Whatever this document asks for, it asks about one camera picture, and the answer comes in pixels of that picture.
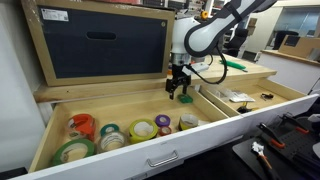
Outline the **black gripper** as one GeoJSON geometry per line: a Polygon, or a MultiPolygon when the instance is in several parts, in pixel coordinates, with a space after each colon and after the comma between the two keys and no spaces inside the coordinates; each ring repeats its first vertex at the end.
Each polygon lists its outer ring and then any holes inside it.
{"type": "Polygon", "coordinates": [[[191,76],[186,75],[182,69],[184,66],[173,65],[172,66],[172,75],[171,79],[166,80],[166,88],[165,90],[169,92],[169,98],[171,100],[174,99],[174,91],[177,89],[178,86],[182,85],[183,90],[182,93],[187,93],[187,87],[191,84],[191,76]]]}

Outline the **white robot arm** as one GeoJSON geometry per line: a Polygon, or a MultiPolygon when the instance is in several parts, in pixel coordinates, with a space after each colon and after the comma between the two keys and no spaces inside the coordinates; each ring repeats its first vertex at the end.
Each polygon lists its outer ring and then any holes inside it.
{"type": "Polygon", "coordinates": [[[208,70],[204,62],[191,63],[191,58],[204,58],[217,46],[219,39],[234,25],[250,13],[263,12],[272,7],[277,0],[230,0],[212,18],[205,22],[193,16],[184,16],[174,21],[171,47],[172,75],[166,80],[165,90],[174,99],[175,90],[182,85],[182,93],[187,93],[191,75],[196,74],[204,82],[200,72],[208,70]]]}

